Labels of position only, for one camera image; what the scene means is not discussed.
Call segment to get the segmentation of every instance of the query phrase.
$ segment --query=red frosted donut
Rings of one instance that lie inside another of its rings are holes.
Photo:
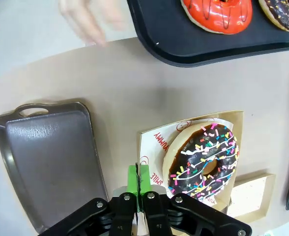
[[[235,34],[252,19],[251,0],[181,0],[189,19],[212,33]]]

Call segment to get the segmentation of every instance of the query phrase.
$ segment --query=chocolate frosting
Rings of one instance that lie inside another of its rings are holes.
[[[289,30],[289,0],[265,0],[274,18]]]
[[[175,195],[187,193],[203,200],[219,193],[235,172],[237,139],[224,125],[213,123],[195,132],[178,151],[169,174],[169,189]],[[215,168],[203,175],[205,167]]]

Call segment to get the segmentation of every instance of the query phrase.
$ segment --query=tray handle hole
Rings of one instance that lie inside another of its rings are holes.
[[[34,115],[45,115],[48,113],[48,110],[44,108],[29,108],[19,112],[19,115],[22,117],[30,117]]]

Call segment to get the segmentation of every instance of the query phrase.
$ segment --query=donut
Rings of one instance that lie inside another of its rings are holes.
[[[259,0],[259,4],[273,24],[289,31],[289,0]]]
[[[203,122],[184,129],[163,160],[163,180],[173,195],[202,201],[218,194],[235,172],[237,139],[224,125]]]
[[[181,0],[189,19],[212,33],[235,34],[252,20],[251,0]]]

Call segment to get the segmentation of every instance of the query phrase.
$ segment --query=red smiley face logo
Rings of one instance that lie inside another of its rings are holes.
[[[189,121],[183,121],[181,123],[179,123],[176,127],[177,131],[183,131],[184,129],[186,129],[187,127],[189,127],[192,124],[192,122]]]
[[[147,156],[142,156],[140,158],[140,165],[148,165],[149,164],[149,158]]]

